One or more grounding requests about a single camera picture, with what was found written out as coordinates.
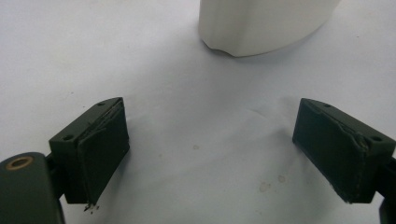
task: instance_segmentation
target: white bowl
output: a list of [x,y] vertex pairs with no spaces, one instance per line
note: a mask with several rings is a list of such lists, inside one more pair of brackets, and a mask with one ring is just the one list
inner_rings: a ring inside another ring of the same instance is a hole
[[311,34],[340,0],[201,0],[199,35],[235,57],[279,49]]

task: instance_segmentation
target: white surface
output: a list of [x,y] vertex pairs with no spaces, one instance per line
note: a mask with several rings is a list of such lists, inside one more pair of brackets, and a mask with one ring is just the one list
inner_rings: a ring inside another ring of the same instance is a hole
[[342,1],[303,41],[235,59],[200,41],[198,0],[2,1],[0,159],[50,153],[123,96],[132,153],[93,215],[63,200],[67,223],[378,223],[382,197],[345,204],[291,135],[306,97],[396,138],[395,10]]
[[199,35],[212,49],[248,56],[311,34],[340,0],[201,0]]

